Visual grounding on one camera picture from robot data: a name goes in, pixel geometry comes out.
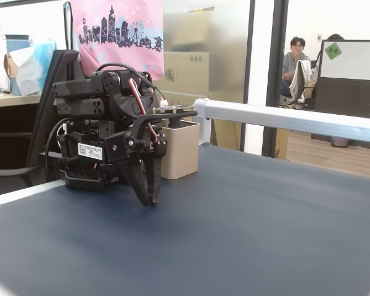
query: servo label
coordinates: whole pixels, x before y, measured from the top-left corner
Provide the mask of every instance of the servo label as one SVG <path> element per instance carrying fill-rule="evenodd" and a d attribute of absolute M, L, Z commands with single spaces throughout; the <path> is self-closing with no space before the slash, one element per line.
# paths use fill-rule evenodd
<path fill-rule="evenodd" d="M 96 146 L 78 143 L 78 154 L 94 159 L 103 160 L 103 149 Z"/>

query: shelf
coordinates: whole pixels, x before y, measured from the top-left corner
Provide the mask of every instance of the shelf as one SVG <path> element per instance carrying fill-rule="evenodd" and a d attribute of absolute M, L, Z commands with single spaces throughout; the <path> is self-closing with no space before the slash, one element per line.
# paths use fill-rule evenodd
<path fill-rule="evenodd" d="M 13 94 L 4 94 L 0 92 L 0 107 L 38 104 L 39 98 L 39 94 L 31 94 L 29 96 L 14 96 Z"/>

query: red wire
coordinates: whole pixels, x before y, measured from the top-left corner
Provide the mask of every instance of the red wire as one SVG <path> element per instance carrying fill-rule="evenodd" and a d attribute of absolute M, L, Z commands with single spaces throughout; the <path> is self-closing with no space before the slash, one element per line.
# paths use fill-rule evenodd
<path fill-rule="evenodd" d="M 138 95 L 138 90 L 134 87 L 133 83 L 132 83 L 132 78 L 129 79 L 129 84 L 130 84 L 130 87 L 131 87 L 131 90 L 133 91 L 133 94 L 134 96 L 136 97 L 136 100 L 137 100 L 137 104 L 141 110 L 141 113 L 143 115 L 146 114 L 146 111 L 144 110 L 144 107 L 142 106 L 142 102 L 141 102 L 141 98 L 139 97 Z M 152 125 L 150 123 L 148 123 L 148 129 L 150 131 L 150 133 L 154 136 L 154 139 L 155 139 L 155 142 L 158 141 L 158 137 L 154 131 L 154 129 L 152 128 Z"/>

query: white connector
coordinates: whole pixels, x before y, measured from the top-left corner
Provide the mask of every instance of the white connector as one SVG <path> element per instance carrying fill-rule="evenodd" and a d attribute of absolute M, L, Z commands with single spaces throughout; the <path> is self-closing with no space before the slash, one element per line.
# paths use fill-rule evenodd
<path fill-rule="evenodd" d="M 168 106 L 167 100 L 161 100 L 160 101 L 160 108 L 167 107 L 167 106 Z"/>

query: white metal rail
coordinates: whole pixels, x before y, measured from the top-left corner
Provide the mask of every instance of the white metal rail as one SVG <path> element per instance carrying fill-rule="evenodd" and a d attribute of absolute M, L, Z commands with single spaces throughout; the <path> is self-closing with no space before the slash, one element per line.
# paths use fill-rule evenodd
<path fill-rule="evenodd" d="M 197 99 L 200 144 L 210 142 L 210 118 L 370 142 L 370 119 Z"/>

